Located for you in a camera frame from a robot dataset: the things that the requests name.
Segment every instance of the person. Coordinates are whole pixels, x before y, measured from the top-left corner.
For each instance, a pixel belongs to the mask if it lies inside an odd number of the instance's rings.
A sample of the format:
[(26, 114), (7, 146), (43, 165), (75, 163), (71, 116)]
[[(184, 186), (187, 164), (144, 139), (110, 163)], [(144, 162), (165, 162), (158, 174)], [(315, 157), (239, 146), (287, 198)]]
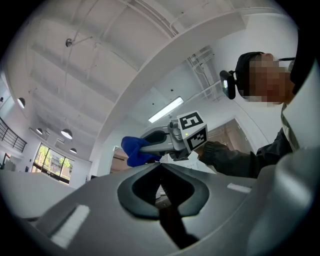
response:
[(235, 68), (239, 94), (249, 101), (283, 104), (281, 109), (282, 128), (273, 143), (261, 147), (257, 153), (242, 153), (229, 150), (217, 141), (208, 141), (195, 150), (198, 159), (207, 166), (214, 166), (219, 172), (229, 176), (257, 178), (260, 170), (275, 165), (284, 155), (299, 149), (299, 143), (289, 123), (283, 115), (287, 105), (295, 97), (295, 84), (291, 80), (291, 70), (279, 66), (271, 53), (261, 51), (242, 54)]

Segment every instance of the person's hand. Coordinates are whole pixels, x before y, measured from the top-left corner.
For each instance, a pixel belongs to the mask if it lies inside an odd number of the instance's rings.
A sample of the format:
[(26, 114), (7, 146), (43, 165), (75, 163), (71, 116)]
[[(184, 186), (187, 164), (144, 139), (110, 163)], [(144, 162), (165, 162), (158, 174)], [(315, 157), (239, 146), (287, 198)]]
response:
[(200, 158), (204, 153), (204, 149), (205, 149), (205, 144), (198, 147), (194, 152), (196, 152), (199, 155), (198, 157)]

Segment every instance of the dark jacket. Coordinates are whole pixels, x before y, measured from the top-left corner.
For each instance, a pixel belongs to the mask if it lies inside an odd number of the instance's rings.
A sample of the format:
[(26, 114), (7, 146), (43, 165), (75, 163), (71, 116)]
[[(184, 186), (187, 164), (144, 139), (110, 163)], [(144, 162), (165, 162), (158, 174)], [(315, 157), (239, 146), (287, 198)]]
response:
[(292, 149), (281, 129), (274, 142), (258, 149), (257, 153), (242, 153), (229, 150), (219, 142), (208, 141), (199, 160), (207, 166), (214, 166), (217, 172), (237, 177), (257, 178), (260, 170), (269, 165), (275, 165)]

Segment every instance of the window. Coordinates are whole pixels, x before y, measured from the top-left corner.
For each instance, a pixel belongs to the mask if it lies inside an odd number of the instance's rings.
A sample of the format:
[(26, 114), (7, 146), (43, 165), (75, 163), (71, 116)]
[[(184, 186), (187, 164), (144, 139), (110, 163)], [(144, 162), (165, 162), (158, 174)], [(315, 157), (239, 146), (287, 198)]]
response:
[(238, 150), (250, 154), (253, 149), (236, 119), (208, 131), (208, 141), (220, 142), (226, 145), (229, 150)]
[(31, 172), (43, 172), (56, 180), (69, 184), (74, 162), (41, 144), (35, 156)]

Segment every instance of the ceiling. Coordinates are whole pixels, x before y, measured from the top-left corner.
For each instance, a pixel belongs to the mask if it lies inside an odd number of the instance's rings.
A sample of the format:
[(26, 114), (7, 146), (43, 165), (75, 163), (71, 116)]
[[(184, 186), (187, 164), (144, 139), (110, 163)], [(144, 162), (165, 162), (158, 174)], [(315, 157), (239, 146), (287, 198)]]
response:
[[(34, 130), (57, 134), (72, 130), (73, 139), (60, 146), (76, 148), (90, 158), (103, 125), (117, 101), (159, 49), (188, 28), (210, 17), (252, 7), (247, 0), (51, 0), (22, 26), (8, 52), (4, 71), (11, 94), (23, 97), (23, 110)], [(66, 40), (73, 45), (66, 46)], [(209, 82), (188, 59), (152, 84), (127, 113), (142, 125), (177, 96), (184, 100)]]

